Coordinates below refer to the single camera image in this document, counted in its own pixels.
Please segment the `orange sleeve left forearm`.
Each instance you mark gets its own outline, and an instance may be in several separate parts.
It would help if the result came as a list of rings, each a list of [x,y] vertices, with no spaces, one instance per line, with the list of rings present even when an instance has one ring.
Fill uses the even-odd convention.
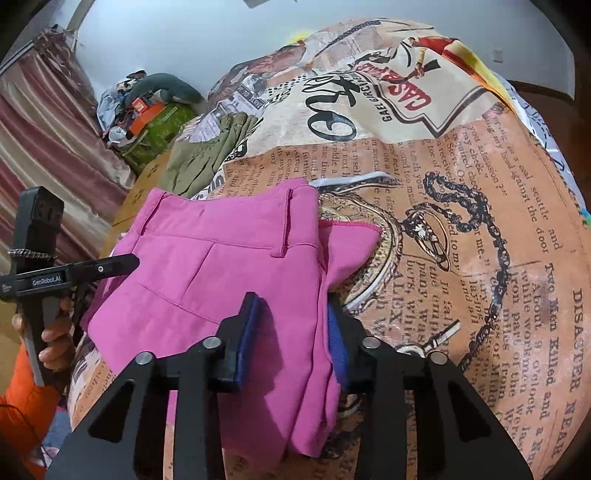
[[[21,345],[10,383],[1,396],[1,445],[19,466],[35,479],[43,479],[46,467],[31,460],[47,435],[61,393],[54,385],[34,382],[26,348]]]

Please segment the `person left hand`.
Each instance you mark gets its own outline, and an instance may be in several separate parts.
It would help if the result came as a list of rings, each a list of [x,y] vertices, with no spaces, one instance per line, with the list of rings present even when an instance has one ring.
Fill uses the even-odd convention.
[[[41,335],[47,346],[38,354],[38,360],[53,373],[65,372],[70,368],[74,357],[74,346],[70,330],[72,322],[69,317],[72,301],[62,298],[59,302],[59,315]],[[12,326],[21,340],[21,348],[14,367],[14,376],[24,376],[26,370],[26,352],[24,350],[24,332],[27,325],[26,318],[21,313],[12,317]]]

